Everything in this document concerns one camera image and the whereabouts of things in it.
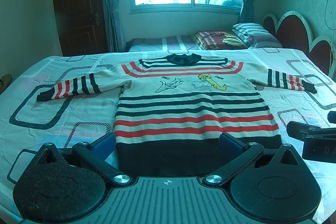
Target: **sweater cuff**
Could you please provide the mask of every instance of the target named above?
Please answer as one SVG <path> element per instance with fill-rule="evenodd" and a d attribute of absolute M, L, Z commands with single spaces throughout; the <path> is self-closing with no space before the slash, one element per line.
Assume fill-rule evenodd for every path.
<path fill-rule="evenodd" d="M 317 90 L 315 89 L 314 84 L 311 84 L 311 83 L 306 82 L 305 80 L 302 80 L 302 86 L 305 91 L 309 91 L 314 94 L 317 93 Z"/>
<path fill-rule="evenodd" d="M 53 87 L 50 90 L 41 92 L 39 95 L 37 95 L 36 97 L 36 101 L 37 102 L 46 102 L 51 100 L 51 98 L 53 97 L 53 95 L 55 94 L 55 87 Z"/>

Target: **bed mattress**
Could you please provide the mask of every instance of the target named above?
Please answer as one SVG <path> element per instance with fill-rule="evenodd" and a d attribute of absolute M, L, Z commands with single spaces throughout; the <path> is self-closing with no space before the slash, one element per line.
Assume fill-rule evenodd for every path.
<path fill-rule="evenodd" d="M 327 120 L 336 110 L 336 84 L 322 73 L 303 52 L 292 49 L 257 48 L 240 51 L 128 52 L 77 57 L 48 57 L 41 60 L 0 95 L 0 218 L 8 224 L 21 221 L 12 199 L 14 184 L 6 178 L 22 149 L 37 151 L 45 142 L 59 148 L 72 147 L 79 141 L 91 142 L 109 132 L 114 121 L 120 88 L 99 95 L 74 96 L 66 99 L 36 102 L 36 95 L 50 89 L 60 80 L 80 77 L 137 59 L 159 58 L 170 53 L 196 53 L 202 56 L 227 57 L 255 62 L 265 67 L 306 78 L 318 93 L 311 94 L 257 85 L 279 127 L 283 143 L 291 143 L 302 154 L 303 143 L 288 137 L 286 125 L 298 121 L 334 127 Z M 23 153 L 14 165 L 11 178 L 18 180 L 32 154 Z M 118 167 L 114 152 L 107 160 Z M 336 210 L 336 164 L 305 160 L 322 191 L 322 200 L 314 220 L 322 223 Z"/>
<path fill-rule="evenodd" d="M 129 52 L 202 50 L 190 35 L 163 38 L 135 38 Z"/>

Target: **sweater sleeve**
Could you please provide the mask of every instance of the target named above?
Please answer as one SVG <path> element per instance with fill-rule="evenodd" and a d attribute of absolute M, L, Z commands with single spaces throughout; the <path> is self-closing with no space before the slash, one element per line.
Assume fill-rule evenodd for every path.
<path fill-rule="evenodd" d="M 264 66 L 255 63 L 244 63 L 241 74 L 250 82 L 255 82 L 260 85 L 317 93 L 314 84 L 308 83 L 302 78 L 285 72 L 267 69 Z"/>
<path fill-rule="evenodd" d="M 71 80 L 58 82 L 50 90 L 37 95 L 38 102 L 61 99 L 79 94 L 98 94 L 112 90 L 119 86 L 131 85 L 132 79 L 137 75 L 132 73 L 128 65 L 117 65 L 110 69 L 100 70 Z"/>

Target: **dark knit collar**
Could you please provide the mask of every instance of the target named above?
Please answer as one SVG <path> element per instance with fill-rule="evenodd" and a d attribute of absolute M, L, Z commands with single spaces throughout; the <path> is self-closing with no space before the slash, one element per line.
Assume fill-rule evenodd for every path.
<path fill-rule="evenodd" d="M 202 56 L 197 55 L 197 54 L 191 54 L 191 55 L 171 54 L 171 55 L 166 56 L 166 58 L 170 63 L 181 65 L 181 66 L 188 66 L 188 65 L 196 64 L 198 61 L 201 60 Z"/>

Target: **headboard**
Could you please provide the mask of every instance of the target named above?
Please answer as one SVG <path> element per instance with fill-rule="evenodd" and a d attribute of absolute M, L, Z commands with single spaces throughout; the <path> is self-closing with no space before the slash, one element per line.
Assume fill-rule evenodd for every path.
<path fill-rule="evenodd" d="M 303 51 L 321 71 L 330 77 L 334 76 L 335 48 L 332 47 L 331 39 L 321 35 L 313 40 L 310 26 L 300 13 L 287 12 L 279 21 L 273 14 L 267 14 L 263 19 L 263 27 L 280 41 L 283 48 Z M 331 50 L 332 66 L 329 71 Z"/>

